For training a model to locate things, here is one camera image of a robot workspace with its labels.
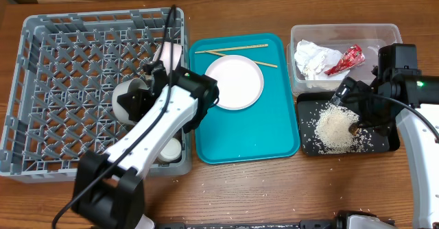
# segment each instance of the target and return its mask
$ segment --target white cup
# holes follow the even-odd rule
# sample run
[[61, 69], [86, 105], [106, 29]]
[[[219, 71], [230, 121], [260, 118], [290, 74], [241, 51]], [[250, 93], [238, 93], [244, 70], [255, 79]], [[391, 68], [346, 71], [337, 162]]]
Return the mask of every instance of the white cup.
[[181, 157], [181, 143], [175, 138], [166, 144], [160, 154], [157, 156], [161, 162], [173, 162]]
[[[166, 74], [169, 74], [169, 68], [171, 66], [171, 43], [165, 41], [165, 43], [163, 43], [157, 50], [156, 53], [154, 54], [154, 57], [152, 58], [152, 61], [157, 61], [158, 58], [158, 54], [160, 53], [160, 49], [163, 48], [163, 52], [162, 52], [162, 56], [160, 57], [160, 60], [162, 60], [163, 62], [163, 66], [166, 69]], [[173, 54], [173, 64], [172, 64], [172, 69], [175, 70], [178, 63], [180, 62], [180, 58], [181, 58], [181, 50], [182, 50], [182, 46], [179, 44], [175, 44], [174, 43], [174, 54]]]
[[112, 111], [114, 112], [119, 122], [129, 125], [136, 125], [136, 122], [133, 122], [129, 119], [130, 115], [128, 114], [128, 112], [119, 103], [117, 103], [117, 97], [119, 95], [125, 95], [126, 93], [129, 93], [131, 91], [135, 91], [138, 88], [148, 89], [148, 86], [146, 86], [145, 82], [142, 79], [134, 78], [118, 84], [112, 92]]

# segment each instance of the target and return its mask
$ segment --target teal tray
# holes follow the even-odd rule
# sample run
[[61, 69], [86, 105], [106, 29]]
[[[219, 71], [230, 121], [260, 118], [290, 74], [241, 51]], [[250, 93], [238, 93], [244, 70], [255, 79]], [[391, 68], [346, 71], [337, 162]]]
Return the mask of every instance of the teal tray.
[[196, 51], [268, 44], [268, 47], [222, 51], [278, 65], [261, 68], [264, 87], [260, 98], [243, 110], [209, 109], [195, 130], [198, 156], [208, 164], [288, 157], [300, 146], [296, 112], [289, 85], [281, 39], [274, 34], [253, 34], [197, 41], [189, 51], [191, 71], [204, 74], [220, 58]]

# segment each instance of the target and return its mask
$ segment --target red wrapper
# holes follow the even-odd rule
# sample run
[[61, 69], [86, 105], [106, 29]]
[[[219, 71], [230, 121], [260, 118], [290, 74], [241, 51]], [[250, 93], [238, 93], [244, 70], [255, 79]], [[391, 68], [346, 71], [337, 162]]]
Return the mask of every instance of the red wrapper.
[[335, 75], [361, 64], [364, 62], [364, 60], [365, 57], [363, 51], [357, 44], [355, 44], [352, 47], [349, 47], [348, 51], [343, 54], [337, 65], [325, 71], [324, 73], [327, 75]]

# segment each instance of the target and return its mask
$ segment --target white plate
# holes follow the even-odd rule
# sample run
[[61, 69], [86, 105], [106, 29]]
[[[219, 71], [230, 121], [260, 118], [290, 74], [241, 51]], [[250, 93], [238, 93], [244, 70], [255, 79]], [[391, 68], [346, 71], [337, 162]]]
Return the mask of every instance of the white plate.
[[247, 108], [258, 100], [263, 90], [261, 69], [243, 56], [218, 58], [207, 68], [206, 75], [218, 81], [220, 108]]

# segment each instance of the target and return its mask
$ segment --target black tray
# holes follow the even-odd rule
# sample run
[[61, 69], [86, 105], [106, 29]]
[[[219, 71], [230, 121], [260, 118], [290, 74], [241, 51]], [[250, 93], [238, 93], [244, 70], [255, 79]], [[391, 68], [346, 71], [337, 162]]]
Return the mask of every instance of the black tray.
[[[325, 103], [327, 103], [334, 92], [322, 92], [322, 93], [304, 93], [297, 97], [297, 113], [298, 113], [298, 124], [299, 124], [299, 134], [300, 134], [300, 146], [306, 155], [308, 156], [319, 156], [320, 146], [323, 146], [321, 140], [317, 139], [314, 134], [316, 127], [312, 124], [308, 125], [306, 122], [315, 119], [318, 121], [320, 115], [318, 112], [323, 108]], [[387, 151], [395, 151], [399, 148], [399, 137], [396, 130], [395, 123], [390, 126], [390, 135], [381, 136], [376, 133], [372, 128], [366, 129], [367, 135], [371, 135], [370, 143], [373, 147], [369, 145], [364, 145], [364, 149], [361, 152], [356, 153], [380, 153]]]

